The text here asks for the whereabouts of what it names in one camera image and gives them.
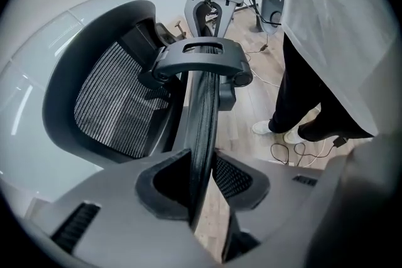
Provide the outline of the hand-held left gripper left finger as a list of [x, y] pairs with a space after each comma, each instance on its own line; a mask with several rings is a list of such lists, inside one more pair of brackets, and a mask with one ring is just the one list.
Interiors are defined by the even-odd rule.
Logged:
[[62, 267], [214, 267], [188, 210], [189, 153], [110, 166], [44, 206], [24, 229]]

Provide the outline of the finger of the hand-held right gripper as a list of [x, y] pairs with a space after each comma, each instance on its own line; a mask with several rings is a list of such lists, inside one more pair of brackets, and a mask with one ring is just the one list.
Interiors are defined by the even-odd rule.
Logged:
[[187, 0], [185, 4], [185, 18], [193, 37], [203, 36], [206, 25], [208, 6], [206, 0]]
[[212, 0], [213, 7], [218, 11], [214, 36], [223, 38], [232, 21], [236, 3], [230, 0]]

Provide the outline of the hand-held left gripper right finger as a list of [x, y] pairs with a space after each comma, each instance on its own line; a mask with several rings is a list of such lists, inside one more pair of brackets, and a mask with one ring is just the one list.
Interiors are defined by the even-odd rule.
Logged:
[[223, 260], [307, 260], [344, 164], [303, 169], [216, 151], [213, 177], [230, 209]]

